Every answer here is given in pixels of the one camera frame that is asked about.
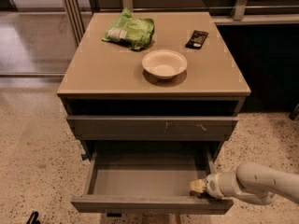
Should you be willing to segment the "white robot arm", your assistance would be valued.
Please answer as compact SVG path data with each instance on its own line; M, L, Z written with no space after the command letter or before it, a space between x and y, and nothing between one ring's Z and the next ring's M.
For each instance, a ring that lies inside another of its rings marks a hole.
M234 197L244 203L268 205L279 195L299 203L299 175L274 170L256 162L240 164L235 171L210 174L191 182L196 193L216 199Z

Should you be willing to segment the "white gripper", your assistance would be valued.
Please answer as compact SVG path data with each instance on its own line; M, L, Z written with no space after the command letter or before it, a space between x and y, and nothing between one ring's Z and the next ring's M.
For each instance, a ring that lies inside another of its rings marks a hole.
M204 179L197 179L190 183L192 191L204 193L205 191L216 199L228 197L232 184L230 173L215 173L210 174Z

